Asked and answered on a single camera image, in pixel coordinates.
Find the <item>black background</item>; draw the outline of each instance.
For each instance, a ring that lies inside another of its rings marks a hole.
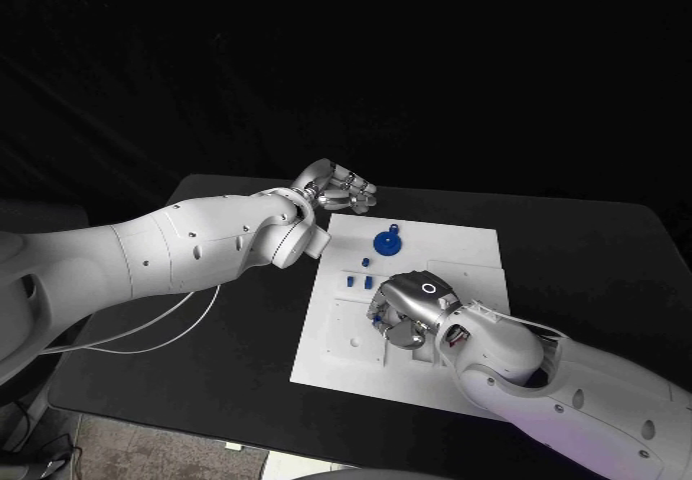
[[[4,2],[0,189],[161,208],[191,173],[648,205],[692,256],[688,8]]]

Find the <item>black table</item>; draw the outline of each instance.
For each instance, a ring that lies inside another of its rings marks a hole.
[[[194,175],[171,202],[289,183]],[[397,188],[381,188],[378,198],[373,216],[497,229],[512,313],[692,391],[692,276],[648,208]],[[321,211],[324,227],[328,218]],[[53,406],[358,466],[459,478],[492,478],[501,470],[515,478],[590,477],[507,423],[289,381],[316,272],[308,256],[288,270],[253,268],[223,286],[198,328],[155,352],[76,352],[55,378]],[[211,296],[213,290],[194,295],[113,348],[172,338]],[[141,325],[179,298],[100,312],[81,342]]]

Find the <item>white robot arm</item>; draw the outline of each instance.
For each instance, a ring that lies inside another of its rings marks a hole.
[[[401,348],[420,348],[430,335],[468,399],[600,475],[692,478],[691,395],[649,370],[481,303],[462,305],[427,271],[393,276],[368,317]],[[528,387],[541,370],[546,380]]]
[[[292,188],[187,200],[117,225],[38,235],[0,232],[0,384],[99,310],[214,287],[259,265],[286,268],[303,253],[318,258],[331,237],[315,208],[364,213],[376,192],[324,159]],[[24,278],[35,285],[30,298]]]

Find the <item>blue object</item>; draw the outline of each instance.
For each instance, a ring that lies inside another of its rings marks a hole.
[[[386,257],[397,255],[401,250],[400,226],[394,223],[388,232],[378,233],[373,242],[377,252]]]

